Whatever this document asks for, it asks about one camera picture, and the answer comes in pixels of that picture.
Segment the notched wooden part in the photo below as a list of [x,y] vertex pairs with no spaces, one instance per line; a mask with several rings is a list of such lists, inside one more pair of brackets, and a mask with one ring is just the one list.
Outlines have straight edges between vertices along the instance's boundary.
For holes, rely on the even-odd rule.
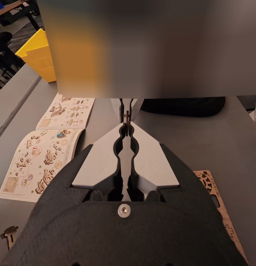
[[13,244],[16,241],[16,232],[18,230],[19,226],[10,226],[5,229],[5,231],[0,235],[1,239],[6,239],[7,242],[7,248],[10,250],[13,246]]

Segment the wooden key-shaped part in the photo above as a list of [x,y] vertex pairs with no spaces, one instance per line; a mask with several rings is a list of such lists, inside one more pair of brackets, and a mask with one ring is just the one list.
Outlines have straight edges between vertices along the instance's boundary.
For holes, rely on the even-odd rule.
[[123,115],[123,120],[125,122],[125,136],[127,137],[128,136],[128,125],[129,125],[129,121],[130,121],[130,113],[129,111],[127,110],[126,113]]

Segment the laser-cut wooden parts sheet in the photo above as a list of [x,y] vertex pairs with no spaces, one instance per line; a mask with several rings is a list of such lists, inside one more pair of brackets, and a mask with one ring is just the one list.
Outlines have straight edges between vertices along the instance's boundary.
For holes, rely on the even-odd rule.
[[219,213],[222,216],[222,221],[224,224],[224,227],[226,229],[226,232],[228,233],[230,239],[235,243],[237,250],[240,252],[240,254],[243,256],[245,261],[248,263],[248,260],[246,258],[246,255],[244,253],[244,250],[242,248],[242,245],[240,243],[240,240],[236,234],[235,228],[232,224],[232,221],[229,217],[229,214],[226,210],[226,207],[224,205],[224,202],[221,198],[220,192],[217,188],[217,185],[213,179],[213,176],[210,171],[203,170],[203,171],[194,171],[194,174],[199,178],[199,180],[202,182],[208,193],[210,194],[211,198],[213,199]]

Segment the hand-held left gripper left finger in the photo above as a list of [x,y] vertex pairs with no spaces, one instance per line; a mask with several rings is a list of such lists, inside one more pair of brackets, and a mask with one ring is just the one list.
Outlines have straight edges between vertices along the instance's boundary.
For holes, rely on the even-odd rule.
[[99,190],[109,201],[121,201],[123,179],[119,153],[126,133],[127,125],[121,123],[94,142],[72,186]]

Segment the black wrist rest pad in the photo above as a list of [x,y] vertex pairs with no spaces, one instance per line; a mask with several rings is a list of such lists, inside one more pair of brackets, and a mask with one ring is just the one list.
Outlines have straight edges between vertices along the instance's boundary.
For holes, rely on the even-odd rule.
[[225,97],[144,99],[141,110],[182,117],[211,117],[224,107]]

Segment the illustrated instruction booklet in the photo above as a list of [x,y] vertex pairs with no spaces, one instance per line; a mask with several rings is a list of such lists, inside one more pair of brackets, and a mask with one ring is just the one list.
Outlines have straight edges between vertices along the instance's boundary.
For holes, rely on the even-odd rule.
[[18,145],[0,189],[1,199],[37,202],[75,154],[95,98],[57,94],[36,130]]

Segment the black office chair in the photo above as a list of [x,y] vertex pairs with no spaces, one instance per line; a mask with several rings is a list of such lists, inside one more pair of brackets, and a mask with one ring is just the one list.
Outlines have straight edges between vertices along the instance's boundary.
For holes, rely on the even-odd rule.
[[12,62],[9,55],[6,54],[5,48],[8,48],[8,45],[11,42],[13,35],[10,32],[0,32],[0,69],[3,70],[2,76],[5,79],[9,79],[9,74],[6,75],[6,72],[10,72],[14,75],[16,72],[11,68]]

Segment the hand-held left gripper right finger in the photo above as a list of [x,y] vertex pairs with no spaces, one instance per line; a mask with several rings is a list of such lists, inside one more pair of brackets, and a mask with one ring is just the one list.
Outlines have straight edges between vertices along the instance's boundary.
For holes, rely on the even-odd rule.
[[128,123],[128,133],[134,152],[128,179],[130,199],[143,201],[150,191],[179,187],[161,144],[133,122]]

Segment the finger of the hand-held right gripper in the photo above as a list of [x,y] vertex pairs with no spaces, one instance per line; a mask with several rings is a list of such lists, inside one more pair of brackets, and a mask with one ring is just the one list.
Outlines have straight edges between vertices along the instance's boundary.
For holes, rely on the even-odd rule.
[[110,98],[114,112],[119,120],[119,123],[123,123],[123,99],[122,98]]
[[130,121],[134,121],[137,117],[144,99],[132,99],[130,102]]

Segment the yellow plastic bin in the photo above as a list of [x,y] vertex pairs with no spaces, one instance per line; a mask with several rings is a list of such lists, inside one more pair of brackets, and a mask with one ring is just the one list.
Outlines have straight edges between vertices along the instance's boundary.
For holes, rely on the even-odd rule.
[[46,82],[56,81],[50,48],[43,29],[39,29],[16,53]]

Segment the wooden-top desk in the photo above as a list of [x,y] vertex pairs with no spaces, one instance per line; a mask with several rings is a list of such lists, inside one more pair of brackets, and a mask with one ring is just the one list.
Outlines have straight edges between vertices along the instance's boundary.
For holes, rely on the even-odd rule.
[[3,5],[0,1],[0,24],[8,26],[19,20],[20,18],[27,17],[36,31],[40,29],[39,25],[33,16],[40,15],[39,6],[37,1],[14,1],[8,5]]

